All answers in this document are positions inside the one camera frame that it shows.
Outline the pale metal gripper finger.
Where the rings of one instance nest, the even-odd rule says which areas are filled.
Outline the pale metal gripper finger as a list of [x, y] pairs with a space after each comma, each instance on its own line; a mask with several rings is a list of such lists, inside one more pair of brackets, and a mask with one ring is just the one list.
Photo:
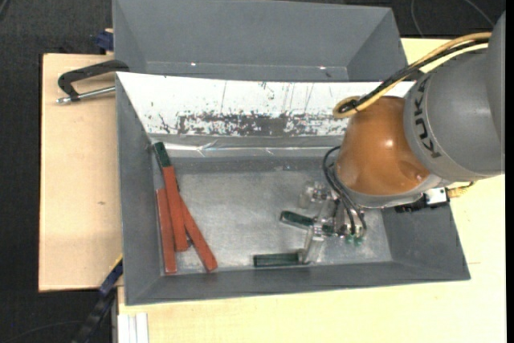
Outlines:
[[303, 264], [315, 263], [319, 259], [325, 240], [334, 235], [333, 225], [322, 224], [309, 227], [304, 242]]
[[332, 191], [323, 182], [309, 181], [300, 192], [298, 207], [302, 210], [320, 210], [333, 205]]

